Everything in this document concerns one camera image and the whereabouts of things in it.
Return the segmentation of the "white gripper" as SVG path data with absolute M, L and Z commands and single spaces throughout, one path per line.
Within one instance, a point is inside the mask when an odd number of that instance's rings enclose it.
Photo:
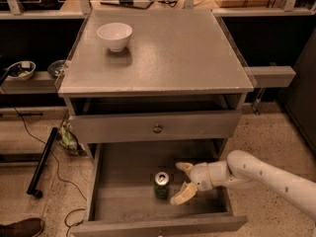
M 205 192 L 213 188 L 207 163 L 193 165 L 192 163 L 177 162 L 176 167 L 186 175 L 190 174 L 192 183 L 183 182 L 180 191 L 170 198 L 172 205 L 180 205 L 189 201 L 198 190 Z

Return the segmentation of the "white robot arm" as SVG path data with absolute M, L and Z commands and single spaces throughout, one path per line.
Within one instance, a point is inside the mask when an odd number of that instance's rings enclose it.
M 315 183 L 269 165 L 245 151 L 231 151 L 224 161 L 195 165 L 178 162 L 176 167 L 191 181 L 183 183 L 180 191 L 171 197 L 172 205 L 189 201 L 197 192 L 216 187 L 248 189 L 259 182 L 316 220 Z

